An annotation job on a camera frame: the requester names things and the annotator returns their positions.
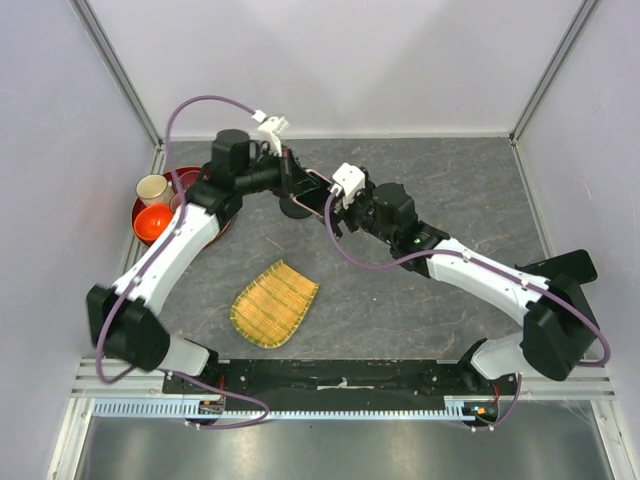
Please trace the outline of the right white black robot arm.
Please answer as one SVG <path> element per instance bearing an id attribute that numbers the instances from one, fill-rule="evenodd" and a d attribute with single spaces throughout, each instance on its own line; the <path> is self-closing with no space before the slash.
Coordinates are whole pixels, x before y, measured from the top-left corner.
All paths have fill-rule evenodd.
<path id="1" fill-rule="evenodd" d="M 388 246 L 391 267 L 464 290 L 519 325 L 518 333 L 480 340 L 463 356 L 457 377 L 469 393 L 481 393 L 511 373 L 564 381 L 575 367 L 590 366 L 585 355 L 594 343 L 603 353 L 594 366 L 610 359 L 610 346 L 581 289 L 596 277 L 584 250 L 508 267 L 419 220 L 403 185 L 376 186 L 349 164 L 332 175 L 323 219 L 332 242 L 338 240 L 340 222 L 350 231 L 368 233 Z"/>

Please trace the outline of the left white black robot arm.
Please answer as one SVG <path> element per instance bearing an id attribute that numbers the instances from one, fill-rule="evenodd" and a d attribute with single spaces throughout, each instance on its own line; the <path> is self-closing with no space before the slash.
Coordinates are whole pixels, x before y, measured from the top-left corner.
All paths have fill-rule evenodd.
<path id="1" fill-rule="evenodd" d="M 239 212 L 245 196 L 270 191 L 291 206 L 300 196 L 326 194 L 328 187 L 328 180 L 302 167 L 290 148 L 275 151 L 244 131 L 220 131 L 209 161 L 159 238 L 111 286 L 96 285 L 88 292 L 96 358 L 114 357 L 146 372 L 179 371 L 196 392 L 211 392 L 220 378 L 210 362 L 213 352 L 169 334 L 159 320 L 168 295 Z"/>

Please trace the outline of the pink case smartphone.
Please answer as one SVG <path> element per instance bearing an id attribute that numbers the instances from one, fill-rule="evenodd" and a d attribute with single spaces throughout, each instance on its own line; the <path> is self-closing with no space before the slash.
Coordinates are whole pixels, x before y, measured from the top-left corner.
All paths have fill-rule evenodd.
<path id="1" fill-rule="evenodd" d="M 302 190 L 293 197 L 293 201 L 299 207 L 322 218 L 331 186 L 331 181 L 324 175 L 315 170 L 307 169 Z"/>

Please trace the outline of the black smartphone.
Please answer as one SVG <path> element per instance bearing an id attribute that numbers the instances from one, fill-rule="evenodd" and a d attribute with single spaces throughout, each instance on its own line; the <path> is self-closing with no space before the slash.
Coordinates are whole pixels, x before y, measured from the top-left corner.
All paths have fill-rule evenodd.
<path id="1" fill-rule="evenodd" d="M 516 265 L 515 269 L 547 279 L 554 279 L 558 275 L 566 275 L 580 285 L 594 282 L 598 273 L 590 254 L 584 250 L 574 250 L 558 256 L 553 256 L 528 265 Z"/>

